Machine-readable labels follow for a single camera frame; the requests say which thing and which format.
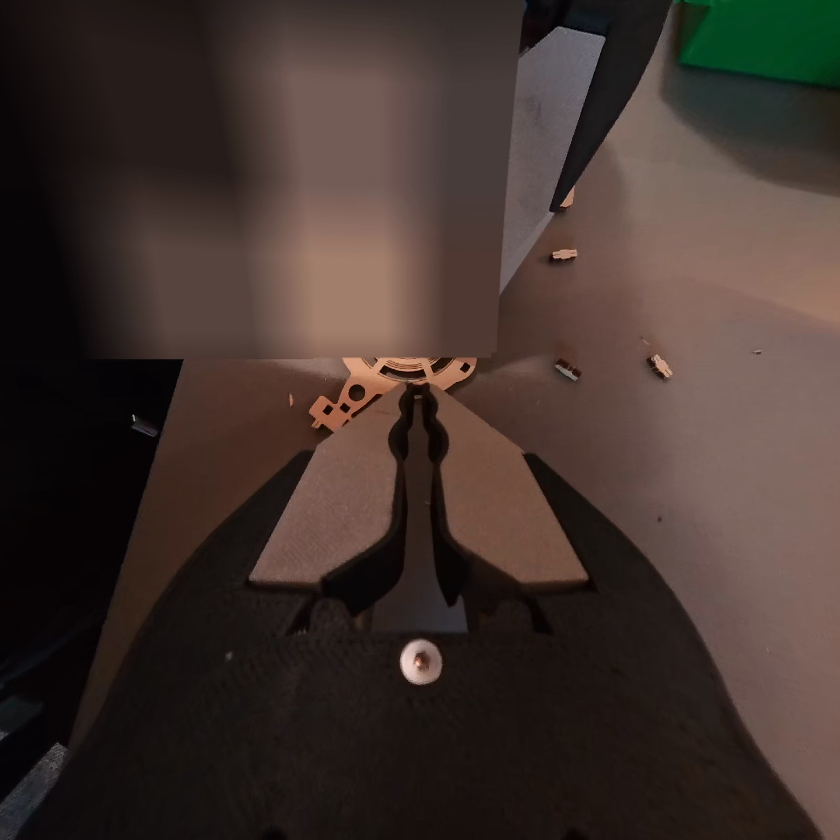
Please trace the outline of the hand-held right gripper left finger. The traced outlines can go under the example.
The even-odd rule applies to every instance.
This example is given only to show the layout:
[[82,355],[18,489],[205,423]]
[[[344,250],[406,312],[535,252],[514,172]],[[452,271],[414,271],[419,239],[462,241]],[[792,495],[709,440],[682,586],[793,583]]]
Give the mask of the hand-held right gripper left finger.
[[248,581],[366,612],[404,569],[414,390],[380,397],[311,453]]

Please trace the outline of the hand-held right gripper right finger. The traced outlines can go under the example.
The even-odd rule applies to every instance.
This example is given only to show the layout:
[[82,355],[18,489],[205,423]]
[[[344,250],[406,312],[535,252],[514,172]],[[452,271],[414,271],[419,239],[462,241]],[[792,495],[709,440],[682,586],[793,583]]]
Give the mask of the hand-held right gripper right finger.
[[525,453],[434,385],[422,398],[437,582],[475,608],[586,586],[589,575]]

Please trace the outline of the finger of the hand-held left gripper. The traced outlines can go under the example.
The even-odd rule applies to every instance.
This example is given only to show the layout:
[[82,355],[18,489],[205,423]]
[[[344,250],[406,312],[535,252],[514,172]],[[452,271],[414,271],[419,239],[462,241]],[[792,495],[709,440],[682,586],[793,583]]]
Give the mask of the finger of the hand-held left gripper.
[[555,215],[554,195],[605,42],[559,26],[518,58],[500,291]]

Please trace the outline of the round wooden disc part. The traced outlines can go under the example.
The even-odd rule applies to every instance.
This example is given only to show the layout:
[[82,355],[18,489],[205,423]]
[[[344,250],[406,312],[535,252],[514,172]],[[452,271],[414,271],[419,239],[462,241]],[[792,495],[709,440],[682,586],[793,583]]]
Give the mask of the round wooden disc part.
[[322,395],[309,409],[311,427],[335,432],[399,385],[435,385],[448,391],[468,379],[477,358],[343,358],[348,377],[336,401]]

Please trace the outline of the green corrugated box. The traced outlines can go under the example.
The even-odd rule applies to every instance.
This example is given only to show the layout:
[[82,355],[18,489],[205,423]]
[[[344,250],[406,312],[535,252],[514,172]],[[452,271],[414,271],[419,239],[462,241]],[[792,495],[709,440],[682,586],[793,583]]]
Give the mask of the green corrugated box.
[[839,88],[838,1],[683,1],[687,67]]

